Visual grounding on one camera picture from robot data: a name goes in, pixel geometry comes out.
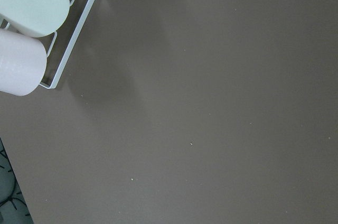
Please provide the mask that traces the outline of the mint green cup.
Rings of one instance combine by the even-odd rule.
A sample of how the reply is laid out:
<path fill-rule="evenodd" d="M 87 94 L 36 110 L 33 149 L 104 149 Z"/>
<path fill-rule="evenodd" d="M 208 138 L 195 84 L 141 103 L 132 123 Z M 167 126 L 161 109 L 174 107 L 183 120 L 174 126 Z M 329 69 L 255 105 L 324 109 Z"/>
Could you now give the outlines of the mint green cup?
<path fill-rule="evenodd" d="M 39 38 L 66 20 L 70 0 L 1 0 L 1 17 L 24 35 Z"/>

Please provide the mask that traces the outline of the pink cup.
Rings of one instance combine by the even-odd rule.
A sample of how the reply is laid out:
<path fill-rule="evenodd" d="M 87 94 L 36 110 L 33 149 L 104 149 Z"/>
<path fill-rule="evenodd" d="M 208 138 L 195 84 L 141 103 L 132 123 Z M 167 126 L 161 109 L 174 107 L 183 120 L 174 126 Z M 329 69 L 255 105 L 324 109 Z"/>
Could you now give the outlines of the pink cup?
<path fill-rule="evenodd" d="M 46 63 L 46 50 L 39 40 L 1 29 L 2 92 L 30 94 L 43 79 Z"/>

